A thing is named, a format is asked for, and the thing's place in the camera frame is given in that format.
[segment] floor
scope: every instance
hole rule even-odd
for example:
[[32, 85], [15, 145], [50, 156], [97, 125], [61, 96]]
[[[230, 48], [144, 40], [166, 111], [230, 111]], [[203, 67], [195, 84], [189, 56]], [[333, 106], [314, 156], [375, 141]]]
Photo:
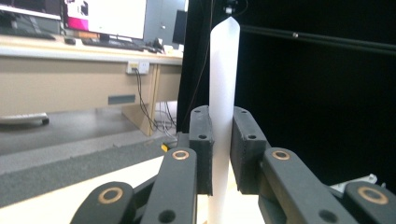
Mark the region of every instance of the floor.
[[[144, 148], [149, 147], [144, 144], [150, 140], [162, 137], [171, 139], [176, 132], [173, 122], [176, 122], [177, 103], [170, 102], [168, 107], [169, 112], [165, 103], [157, 104], [156, 120], [159, 125], [157, 131], [150, 137], [143, 135], [132, 122], [125, 118], [120, 107], [49, 113], [48, 125], [43, 125], [40, 120], [22, 125], [0, 125], [0, 191], [8, 192], [7, 196], [2, 193], [0, 207], [15, 203], [18, 198], [22, 200], [26, 197], [33, 197], [41, 192], [40, 189], [52, 190], [56, 188], [55, 186], [61, 187], [59, 182], [62, 181], [48, 177], [48, 175], [54, 175], [56, 169], [70, 169], [70, 172], [78, 172], [76, 167], [67, 165], [69, 161], [73, 161], [70, 164], [75, 164], [74, 166], [77, 164], [81, 168], [84, 166], [82, 158], [103, 160], [104, 157], [109, 157], [109, 149], [121, 150], [130, 145]], [[164, 132], [163, 125], [171, 129]], [[161, 151], [160, 146], [156, 147], [158, 151]], [[134, 162], [161, 155], [154, 154], [135, 153]], [[76, 182], [85, 177], [78, 177], [76, 174], [69, 175], [67, 178], [79, 178], [74, 180]], [[35, 191], [33, 186], [29, 192], [25, 190], [27, 186], [20, 186], [28, 183], [29, 185], [40, 184], [40, 179], [43, 186], [41, 188], [35, 186], [36, 193], [33, 193]]]

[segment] cable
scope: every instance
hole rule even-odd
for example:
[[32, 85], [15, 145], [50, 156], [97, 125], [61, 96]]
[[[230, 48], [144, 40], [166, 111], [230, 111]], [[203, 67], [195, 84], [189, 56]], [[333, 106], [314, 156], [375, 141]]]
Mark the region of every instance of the cable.
[[165, 102], [165, 105], [166, 105], [166, 109], [167, 109], [167, 111], [168, 111], [168, 118], [172, 121], [172, 123], [175, 125], [175, 127], [176, 127], [176, 123], [174, 122], [174, 120], [173, 120], [173, 118], [172, 118], [172, 115], [171, 115], [171, 111], [169, 110], [169, 105], [168, 105], [168, 102]]
[[142, 98], [142, 80], [140, 77], [139, 70], [137, 68], [134, 68], [134, 71], [136, 72], [136, 78], [137, 78], [137, 90], [138, 90], [139, 98], [140, 98], [140, 102], [139, 102], [140, 108], [142, 109], [143, 114], [148, 118], [148, 124], [149, 124], [150, 129], [152, 131], [156, 131], [156, 130], [158, 130], [158, 125], [155, 122], [155, 120], [152, 120], [150, 118], [148, 109], [146, 108], [145, 102], [143, 101], [143, 98]]

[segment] monitor screen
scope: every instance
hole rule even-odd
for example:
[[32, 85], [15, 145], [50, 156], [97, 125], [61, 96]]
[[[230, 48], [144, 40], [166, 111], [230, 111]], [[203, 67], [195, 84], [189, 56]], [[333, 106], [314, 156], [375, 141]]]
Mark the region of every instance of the monitor screen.
[[59, 21], [61, 19], [60, 1], [61, 0], [0, 0], [0, 11]]
[[184, 45], [186, 34], [187, 12], [178, 10], [176, 14], [175, 29], [172, 42]]
[[64, 27], [143, 39], [147, 0], [63, 0]]

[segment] white desk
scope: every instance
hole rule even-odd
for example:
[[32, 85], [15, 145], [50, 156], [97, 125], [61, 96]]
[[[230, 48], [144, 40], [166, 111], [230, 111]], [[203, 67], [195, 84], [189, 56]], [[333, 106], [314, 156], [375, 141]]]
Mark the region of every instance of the white desk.
[[[75, 185], [57, 189], [32, 199], [0, 208], [0, 223], [70, 223], [79, 206], [95, 188], [111, 181], [130, 184], [133, 188], [158, 174], [163, 157], [138, 163], [116, 172], [101, 175]], [[207, 221], [207, 196], [199, 195], [197, 223]], [[264, 223], [258, 196], [241, 195], [236, 190], [233, 172], [229, 173], [224, 212], [225, 223]]]
[[142, 99], [153, 118], [156, 102], [177, 99], [180, 56], [0, 35], [0, 116], [104, 107], [109, 96], [134, 95], [122, 111], [151, 135], [136, 76], [125, 73], [128, 61], [150, 63]]

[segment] screw hole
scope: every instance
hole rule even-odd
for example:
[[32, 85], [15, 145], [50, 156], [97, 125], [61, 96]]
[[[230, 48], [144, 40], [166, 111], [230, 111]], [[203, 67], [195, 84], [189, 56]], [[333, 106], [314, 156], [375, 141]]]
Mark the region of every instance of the screw hole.
[[320, 210], [319, 216], [325, 222], [336, 223], [338, 221], [337, 216], [333, 212], [330, 212], [328, 210]]
[[290, 155], [287, 152], [282, 151], [282, 150], [274, 151], [272, 153], [272, 155], [274, 158], [281, 160], [281, 161], [286, 161], [286, 160], [290, 159]]
[[165, 210], [160, 213], [160, 216], [158, 219], [160, 220], [161, 223], [170, 223], [173, 222], [176, 218], [176, 214], [172, 210]]

